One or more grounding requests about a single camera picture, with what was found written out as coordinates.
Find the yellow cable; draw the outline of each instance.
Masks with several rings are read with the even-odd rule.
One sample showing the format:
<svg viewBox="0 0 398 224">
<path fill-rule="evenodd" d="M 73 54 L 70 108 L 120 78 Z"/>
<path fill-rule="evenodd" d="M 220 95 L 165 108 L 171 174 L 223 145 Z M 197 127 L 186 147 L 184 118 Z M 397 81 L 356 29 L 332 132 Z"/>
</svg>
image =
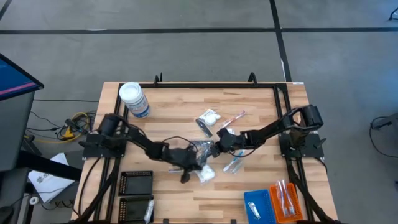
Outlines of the yellow cable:
<svg viewBox="0 0 398 224">
<path fill-rule="evenodd" d="M 86 122 L 87 122 L 87 124 L 86 124 L 86 127 L 85 127 L 85 128 L 88 128 L 88 127 L 90 126 L 90 124 L 88 123 L 89 120 L 88 120 L 88 115 L 87 115 L 86 113 L 84 113 L 84 112 L 76 113 L 75 115 L 72 116 L 72 120 L 73 120 L 74 118 L 76 118 L 78 115 L 81 115 L 81 114 L 83 114 L 84 116 L 86 116 Z M 41 140 L 41 139 L 35 139 L 35 141 L 42 142 L 42 143 L 48 143 L 48 144 L 63 144 L 63 143 L 67 143 L 67 142 L 74 141 L 75 139 L 79 138 L 80 136 L 81 136 L 81 133 L 78 134 L 76 137 L 71 138 L 71 139 L 68 139 L 68 140 L 65 140 L 65 141 L 47 141 L 47 140 Z"/>
</svg>

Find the butcher block tabletop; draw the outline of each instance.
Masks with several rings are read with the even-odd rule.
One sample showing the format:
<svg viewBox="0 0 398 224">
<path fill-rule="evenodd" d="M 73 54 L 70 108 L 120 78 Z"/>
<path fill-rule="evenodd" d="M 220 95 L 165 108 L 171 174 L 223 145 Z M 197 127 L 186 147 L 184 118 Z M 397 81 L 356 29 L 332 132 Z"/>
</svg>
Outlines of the butcher block tabletop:
<svg viewBox="0 0 398 224">
<path fill-rule="evenodd" d="M 119 84 L 119 82 L 104 83 L 94 129 L 99 126 L 105 114 L 113 113 Z M 286 84 L 292 108 L 309 104 L 303 83 Z M 143 88 L 143 91 L 150 104 L 150 115 L 144 119 L 137 119 L 129 113 L 128 121 L 140 127 L 152 141 L 181 136 L 192 141 L 211 139 L 215 142 L 218 140 L 216 132 L 221 122 L 239 114 L 242 110 L 246 111 L 246 115 L 228 126 L 237 134 L 244 130 L 261 129 L 278 118 L 274 92 L 271 88 Z M 124 104 L 121 103 L 120 115 L 123 113 L 123 108 Z M 195 122 L 195 118 L 207 109 L 213 109 L 221 115 L 221 119 L 210 128 L 213 132 L 211 138 L 207 138 Z M 175 139 L 169 143 L 170 148 L 184 144 Z M 181 184 L 180 174 L 168 172 L 170 164 L 152 161 L 141 148 L 128 143 L 125 156 L 121 159 L 116 191 L 119 189 L 120 172 L 153 170 L 154 223 L 163 223 L 165 218 L 169 219 L 169 223 L 231 223 L 231 219 L 236 219 L 237 223 L 247 223 L 243 193 L 269 189 L 278 180 L 289 181 L 286 163 L 280 155 L 277 136 L 268 139 L 252 155 L 245 157 L 243 166 L 237 174 L 223 172 L 223 167 L 231 162 L 232 158 L 229 154 L 222 154 L 217 158 L 208 159 L 208 164 L 216 172 L 215 178 L 209 182 L 201 184 L 198 177 L 191 174 L 190 181 Z M 85 161 L 75 200 L 76 210 L 84 179 L 95 160 L 96 158 L 90 158 Z M 109 173 L 113 162 L 114 159 L 111 159 Z M 103 164 L 104 159 L 100 159 L 87 180 L 82 211 L 89 206 L 98 192 Z M 312 158 L 303 158 L 303 164 L 310 193 L 326 214 L 337 219 L 325 168 Z M 103 197 L 100 220 L 105 219 L 108 194 L 109 190 Z M 298 197 L 302 212 L 305 214 L 305 204 L 300 192 Z M 118 222 L 119 199 L 116 193 L 111 223 Z"/>
</svg>

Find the monitor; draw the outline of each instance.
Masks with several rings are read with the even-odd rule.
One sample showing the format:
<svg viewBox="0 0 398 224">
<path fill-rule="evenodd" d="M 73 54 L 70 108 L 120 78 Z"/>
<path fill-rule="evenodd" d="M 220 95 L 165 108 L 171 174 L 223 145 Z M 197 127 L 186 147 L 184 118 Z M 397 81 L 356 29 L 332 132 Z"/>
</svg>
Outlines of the monitor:
<svg viewBox="0 0 398 224">
<path fill-rule="evenodd" d="M 41 82 L 0 54 L 0 100 L 42 88 Z"/>
</svg>

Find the small bottle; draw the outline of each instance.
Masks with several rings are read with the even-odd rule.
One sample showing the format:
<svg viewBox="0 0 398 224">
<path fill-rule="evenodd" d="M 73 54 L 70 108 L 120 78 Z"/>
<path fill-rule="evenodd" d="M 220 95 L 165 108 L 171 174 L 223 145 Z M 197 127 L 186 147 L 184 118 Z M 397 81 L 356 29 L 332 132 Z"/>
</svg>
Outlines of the small bottle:
<svg viewBox="0 0 398 224">
<path fill-rule="evenodd" d="M 145 118 L 149 115 L 148 100 L 138 83 L 125 83 L 119 90 L 119 96 L 136 118 Z"/>
</svg>

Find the blue container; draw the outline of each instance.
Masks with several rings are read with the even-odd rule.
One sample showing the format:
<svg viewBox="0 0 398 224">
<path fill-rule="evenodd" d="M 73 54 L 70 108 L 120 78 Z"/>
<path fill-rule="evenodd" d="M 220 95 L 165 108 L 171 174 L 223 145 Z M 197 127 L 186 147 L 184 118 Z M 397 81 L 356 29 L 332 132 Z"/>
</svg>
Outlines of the blue container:
<svg viewBox="0 0 398 224">
<path fill-rule="evenodd" d="M 268 190 L 255 190 L 243 193 L 244 206 L 249 224 L 276 224 L 274 209 L 272 208 L 271 198 Z M 248 203 L 253 202 L 260 214 L 258 220 L 251 211 Z"/>
</svg>

